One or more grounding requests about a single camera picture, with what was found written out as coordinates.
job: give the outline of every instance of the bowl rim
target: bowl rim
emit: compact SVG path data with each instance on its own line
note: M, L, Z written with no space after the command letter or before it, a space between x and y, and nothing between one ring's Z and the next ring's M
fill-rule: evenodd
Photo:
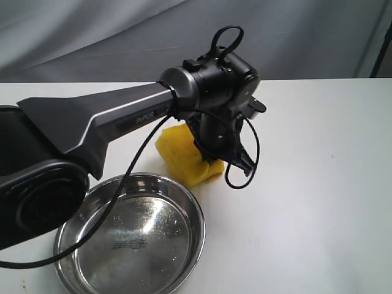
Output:
M124 176L124 174L114 176L112 178L106 179L105 181L102 181L101 183L96 184L94 187L90 188L90 190L87 191L85 198L89 194L91 194L94 191L96 191L97 189L101 188L102 186L104 186L108 183L111 183L113 181L121 180L123 178L123 176ZM131 173L129 177L133 177L133 176L153 176L153 177L159 178L163 181L166 181L166 182L169 182L171 184L178 186L181 189L181 191L184 192L190 198L192 204L195 206L195 208L197 210L198 221L200 223L200 237L198 238L198 241L197 241L198 244L194 250L195 254L190 259L190 262L185 267L184 271L174 280L174 282L172 284L170 284L167 288L165 288L163 291L158 292L159 294L170 294L170 293L173 293L175 290L177 290L185 282L185 280L190 276L190 274L195 269L198 261L200 260L200 257L202 255L203 248L205 245L205 235L206 235L206 232L205 232L206 225L205 225L204 214L203 214L202 208L201 208L198 200L196 199L195 195L188 188L186 188L184 185L177 182L176 180L174 180L168 176L165 176L165 175L161 175L158 173L150 173L150 172ZM56 232L56 237L55 237L54 246L53 246L53 253L55 255L60 253L59 250L60 250L62 233L63 233L64 229L66 228L67 223L68 222L66 222L61 227L59 227L58 231ZM75 255L75 252L71 253L70 255L68 255L64 258L71 257L72 260L74 260L74 255ZM64 288L71 294L79 294L79 292L77 292L78 290L74 288L74 286L66 278L66 275L64 275L64 271L61 268L61 260L59 260L55 263L55 268L56 268L57 276L59 277L59 280L61 281Z

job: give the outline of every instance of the gray curtain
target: gray curtain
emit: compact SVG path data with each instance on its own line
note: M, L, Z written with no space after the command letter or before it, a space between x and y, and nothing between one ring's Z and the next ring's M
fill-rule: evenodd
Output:
M62 57L0 72L0 80L156 80L166 68L207 52L213 34L228 24L244 28L245 37L237 52L264 79L352 78L358 76L388 3L186 0ZM232 37L226 34L222 44Z

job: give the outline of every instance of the table surface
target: table surface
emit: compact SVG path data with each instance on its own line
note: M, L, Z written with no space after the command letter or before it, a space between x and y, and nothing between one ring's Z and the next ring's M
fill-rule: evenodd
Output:
M0 101L130 85L139 84L0 84ZM391 293L392 79L263 81L254 96L268 108L254 120L259 170L245 190L223 179L193 189L206 243L177 293ZM103 179L125 172L152 128L110 144ZM254 154L247 127L241 136ZM135 171L167 174L153 143ZM233 170L232 181L245 179ZM1 251L0 259L48 257L54 236ZM2 293L66 293L53 265L1 269L0 284Z

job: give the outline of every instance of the sponge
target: sponge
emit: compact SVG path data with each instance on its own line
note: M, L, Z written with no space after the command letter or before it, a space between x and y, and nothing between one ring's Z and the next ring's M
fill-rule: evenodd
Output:
M186 124L163 130L156 141L156 148L168 164L172 177L188 188L220 175L225 170L224 162L220 159L212 164L203 160Z

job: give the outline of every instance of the metal bowl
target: metal bowl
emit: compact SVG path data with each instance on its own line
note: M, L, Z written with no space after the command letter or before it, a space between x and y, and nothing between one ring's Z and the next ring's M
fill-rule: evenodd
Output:
M59 229L55 254L94 225L121 178L90 190L78 213ZM126 181L96 234L56 264L70 293L168 294L186 280L198 262L205 223L192 193L161 175L134 173Z

